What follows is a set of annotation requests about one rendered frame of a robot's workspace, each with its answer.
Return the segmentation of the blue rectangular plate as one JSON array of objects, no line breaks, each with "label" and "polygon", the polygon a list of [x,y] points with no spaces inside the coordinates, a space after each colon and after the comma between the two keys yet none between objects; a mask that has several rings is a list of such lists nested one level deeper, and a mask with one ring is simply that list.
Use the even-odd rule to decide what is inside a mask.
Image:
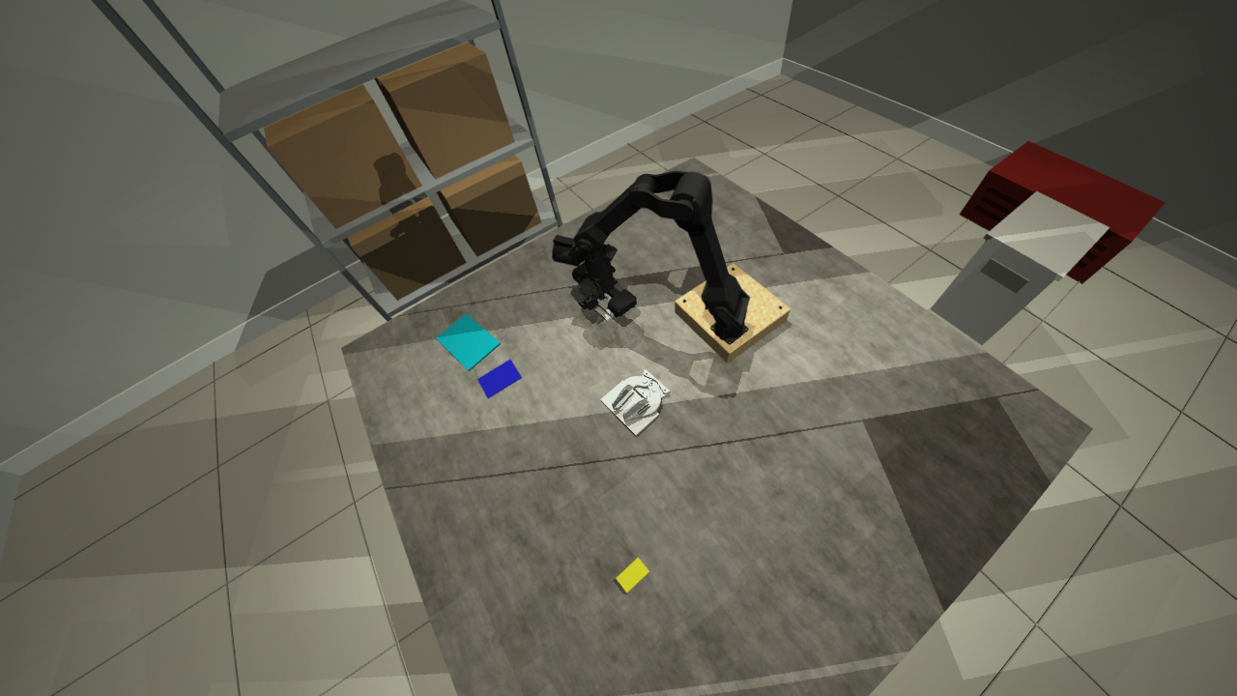
[{"label": "blue rectangular plate", "polygon": [[513,384],[515,382],[518,382],[518,380],[522,380],[522,376],[520,375],[520,371],[515,368],[515,362],[508,360],[507,362],[501,363],[499,368],[492,368],[490,373],[480,376],[477,382],[480,382],[482,393],[485,393],[489,399],[489,397],[506,389],[508,384]]}]

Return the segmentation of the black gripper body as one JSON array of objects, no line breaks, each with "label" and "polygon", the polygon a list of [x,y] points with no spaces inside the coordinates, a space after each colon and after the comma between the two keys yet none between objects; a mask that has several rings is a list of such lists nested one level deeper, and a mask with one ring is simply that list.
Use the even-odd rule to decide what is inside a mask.
[{"label": "black gripper body", "polygon": [[630,291],[626,289],[618,291],[616,289],[616,287],[614,287],[615,283],[618,283],[618,281],[614,278],[615,271],[616,271],[615,266],[611,265],[611,268],[609,269],[607,273],[591,274],[588,272],[588,266],[585,266],[585,263],[581,263],[576,266],[575,269],[573,269],[573,279],[576,279],[576,282],[580,283],[581,281],[588,279],[588,277],[590,277],[593,282],[600,283],[604,294],[614,297],[607,303],[610,312],[614,312],[616,316],[622,316],[623,312],[630,312],[630,309],[637,304],[637,300],[633,294],[630,294]]}]

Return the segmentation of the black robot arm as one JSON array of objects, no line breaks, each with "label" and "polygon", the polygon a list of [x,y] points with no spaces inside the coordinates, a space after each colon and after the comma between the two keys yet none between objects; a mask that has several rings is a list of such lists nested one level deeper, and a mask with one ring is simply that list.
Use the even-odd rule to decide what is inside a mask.
[{"label": "black robot arm", "polygon": [[[656,195],[673,189],[675,192],[669,202]],[[625,220],[641,208],[653,210],[661,218],[673,218],[675,225],[688,232],[705,276],[703,300],[705,309],[714,314],[711,329],[730,345],[748,331],[745,316],[751,297],[738,287],[736,277],[729,274],[714,227],[713,204],[710,180],[699,172],[670,171],[662,176],[640,176],[614,204],[585,218],[574,239],[555,235],[552,260],[554,263],[574,266],[585,260],[589,273],[605,274],[611,268],[611,260],[617,250],[605,241]],[[600,283],[593,282],[590,277],[578,283],[570,294],[589,312],[599,305],[599,300],[605,299]]]}]

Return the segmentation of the cyan flat rectangular plate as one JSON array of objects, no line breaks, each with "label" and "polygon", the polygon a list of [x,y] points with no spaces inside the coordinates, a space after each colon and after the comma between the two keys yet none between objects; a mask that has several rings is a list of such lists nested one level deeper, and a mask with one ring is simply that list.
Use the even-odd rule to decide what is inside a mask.
[{"label": "cyan flat rectangular plate", "polygon": [[487,354],[491,354],[501,344],[496,337],[482,330],[470,314],[463,314],[458,321],[452,323],[452,326],[435,336],[435,339],[447,347],[452,357],[456,359],[469,371],[475,368]]}]

